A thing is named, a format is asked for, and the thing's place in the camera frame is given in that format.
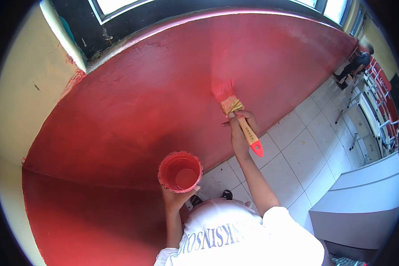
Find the paint brush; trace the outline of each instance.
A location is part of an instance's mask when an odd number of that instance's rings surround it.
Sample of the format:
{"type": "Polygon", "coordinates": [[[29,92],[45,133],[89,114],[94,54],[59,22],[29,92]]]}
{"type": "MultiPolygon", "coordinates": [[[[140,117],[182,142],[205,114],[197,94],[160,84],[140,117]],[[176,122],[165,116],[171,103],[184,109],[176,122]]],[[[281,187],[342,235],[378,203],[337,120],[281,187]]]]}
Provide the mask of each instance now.
{"type": "MultiPolygon", "coordinates": [[[[223,109],[223,113],[226,117],[228,117],[229,112],[234,112],[236,110],[243,110],[244,106],[238,97],[235,95],[234,90],[234,80],[228,80],[218,86],[214,86],[211,91],[213,92],[214,98],[220,104],[220,107],[223,109]]],[[[263,149],[262,144],[260,143],[259,138],[256,134],[251,130],[250,125],[245,120],[245,117],[237,116],[239,125],[244,132],[245,138],[248,141],[251,149],[255,154],[260,157],[263,157],[263,149]]]]}

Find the red wall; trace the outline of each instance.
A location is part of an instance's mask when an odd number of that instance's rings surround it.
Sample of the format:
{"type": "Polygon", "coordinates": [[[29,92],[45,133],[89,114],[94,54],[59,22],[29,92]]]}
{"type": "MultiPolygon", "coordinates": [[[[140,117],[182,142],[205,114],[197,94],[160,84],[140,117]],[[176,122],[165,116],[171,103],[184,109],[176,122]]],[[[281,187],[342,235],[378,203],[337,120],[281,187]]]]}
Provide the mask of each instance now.
{"type": "Polygon", "coordinates": [[[165,243],[161,159],[187,150],[207,170],[232,154],[212,83],[234,78],[263,132],[354,47],[311,20],[235,14],[167,29],[107,61],[53,109],[23,166],[46,264],[151,265],[165,243]]]}

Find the plastic cup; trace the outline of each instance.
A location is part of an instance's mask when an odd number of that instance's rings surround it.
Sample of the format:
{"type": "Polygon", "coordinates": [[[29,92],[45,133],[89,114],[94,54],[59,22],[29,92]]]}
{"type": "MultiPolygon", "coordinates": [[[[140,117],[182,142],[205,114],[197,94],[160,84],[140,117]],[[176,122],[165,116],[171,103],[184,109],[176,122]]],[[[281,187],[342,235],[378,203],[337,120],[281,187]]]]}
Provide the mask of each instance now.
{"type": "Polygon", "coordinates": [[[202,164],[190,152],[172,152],[163,159],[158,168],[158,181],[174,193],[191,191],[201,178],[202,164]]]}

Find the wooden brush handle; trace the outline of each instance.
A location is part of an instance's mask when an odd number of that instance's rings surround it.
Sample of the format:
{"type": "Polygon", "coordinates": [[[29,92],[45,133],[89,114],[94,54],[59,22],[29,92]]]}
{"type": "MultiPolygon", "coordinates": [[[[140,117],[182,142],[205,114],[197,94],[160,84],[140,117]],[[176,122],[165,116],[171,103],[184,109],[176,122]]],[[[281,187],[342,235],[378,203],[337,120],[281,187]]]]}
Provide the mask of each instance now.
{"type": "Polygon", "coordinates": [[[238,117],[238,121],[253,152],[258,156],[263,157],[262,144],[260,143],[260,140],[254,131],[251,129],[250,125],[245,120],[245,117],[238,117]]]}

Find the shoe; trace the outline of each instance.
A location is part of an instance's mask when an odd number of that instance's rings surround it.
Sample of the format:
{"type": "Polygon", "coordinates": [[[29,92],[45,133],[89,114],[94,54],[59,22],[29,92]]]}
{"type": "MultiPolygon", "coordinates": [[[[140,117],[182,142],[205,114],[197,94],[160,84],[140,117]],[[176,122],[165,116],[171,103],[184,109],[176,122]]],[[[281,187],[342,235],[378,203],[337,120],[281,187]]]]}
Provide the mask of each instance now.
{"type": "Polygon", "coordinates": [[[202,199],[200,199],[197,195],[192,196],[190,198],[190,201],[191,201],[192,207],[195,207],[196,205],[202,203],[202,199]]]}
{"type": "Polygon", "coordinates": [[[333,73],[333,76],[335,77],[336,80],[338,80],[338,82],[340,82],[340,76],[336,75],[335,73],[333,73]]]}
{"type": "Polygon", "coordinates": [[[223,192],[221,198],[225,198],[227,200],[232,200],[232,192],[229,189],[225,189],[225,191],[223,192]]]}

